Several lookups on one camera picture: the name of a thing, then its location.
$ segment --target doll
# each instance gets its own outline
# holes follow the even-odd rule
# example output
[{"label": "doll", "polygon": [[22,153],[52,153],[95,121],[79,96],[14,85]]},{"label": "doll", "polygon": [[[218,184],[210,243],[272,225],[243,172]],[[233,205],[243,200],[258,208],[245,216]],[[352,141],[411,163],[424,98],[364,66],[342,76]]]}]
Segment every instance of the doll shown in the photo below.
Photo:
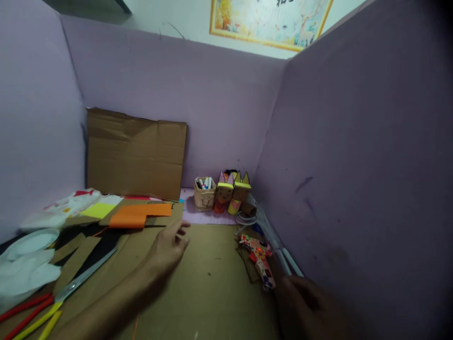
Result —
[{"label": "doll", "polygon": [[216,213],[223,213],[225,208],[230,203],[234,189],[233,180],[233,176],[228,176],[228,180],[225,181],[225,174],[220,172],[216,190],[216,199],[214,202],[214,211]]},{"label": "doll", "polygon": [[235,187],[233,191],[233,197],[231,198],[230,206],[228,207],[228,213],[236,215],[241,207],[242,202],[247,202],[247,198],[250,193],[249,175],[247,172],[244,178],[241,180],[241,173],[238,172],[235,177]]}]

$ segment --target lavender cardboard wall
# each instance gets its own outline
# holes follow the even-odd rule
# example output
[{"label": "lavender cardboard wall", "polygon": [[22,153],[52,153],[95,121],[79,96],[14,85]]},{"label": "lavender cardboard wall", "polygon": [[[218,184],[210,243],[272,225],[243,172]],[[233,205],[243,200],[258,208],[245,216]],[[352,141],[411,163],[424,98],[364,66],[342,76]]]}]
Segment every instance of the lavender cardboard wall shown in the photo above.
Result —
[{"label": "lavender cardboard wall", "polygon": [[252,183],[360,339],[434,339],[450,308],[451,41],[421,3],[376,1],[289,62]]},{"label": "lavender cardboard wall", "polygon": [[59,14],[0,2],[0,243],[28,214],[84,186],[84,107]]},{"label": "lavender cardboard wall", "polygon": [[189,125],[183,186],[253,176],[285,61],[62,16],[86,106]]}]

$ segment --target framed painting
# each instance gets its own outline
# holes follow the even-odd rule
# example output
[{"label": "framed painting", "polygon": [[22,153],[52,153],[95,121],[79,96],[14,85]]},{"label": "framed painting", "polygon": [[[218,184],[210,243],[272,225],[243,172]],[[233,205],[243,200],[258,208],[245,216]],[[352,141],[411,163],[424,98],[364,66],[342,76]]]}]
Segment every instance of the framed painting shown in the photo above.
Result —
[{"label": "framed painting", "polygon": [[318,38],[333,0],[212,0],[209,33],[301,51]]}]

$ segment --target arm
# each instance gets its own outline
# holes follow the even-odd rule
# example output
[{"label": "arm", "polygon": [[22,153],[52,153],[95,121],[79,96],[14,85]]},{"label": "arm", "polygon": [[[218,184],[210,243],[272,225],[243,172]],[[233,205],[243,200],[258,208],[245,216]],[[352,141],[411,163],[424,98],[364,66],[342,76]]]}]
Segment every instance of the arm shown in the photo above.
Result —
[{"label": "arm", "polygon": [[52,332],[49,339],[106,339],[125,315],[135,315],[126,311],[137,312],[144,298],[149,297],[148,293],[159,290],[177,267],[189,244],[189,238],[180,238],[178,234],[185,235],[182,228],[189,226],[189,223],[179,221],[161,230],[147,256],[131,275],[58,331]]},{"label": "arm", "polygon": [[344,311],[313,281],[286,276],[282,282],[307,340],[353,339]]}]

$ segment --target human hand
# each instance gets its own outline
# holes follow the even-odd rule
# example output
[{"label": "human hand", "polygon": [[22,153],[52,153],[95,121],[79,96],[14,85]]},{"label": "human hand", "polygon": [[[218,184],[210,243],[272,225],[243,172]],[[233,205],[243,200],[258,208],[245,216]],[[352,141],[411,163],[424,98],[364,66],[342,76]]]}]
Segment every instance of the human hand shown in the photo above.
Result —
[{"label": "human hand", "polygon": [[179,237],[185,235],[183,228],[188,227],[189,222],[175,221],[162,229],[138,270],[145,272],[146,277],[151,280],[169,276],[183,258],[184,251],[189,245],[189,238]]},{"label": "human hand", "polygon": [[313,281],[286,276],[283,286],[308,340],[350,339],[348,322],[341,308]]}]

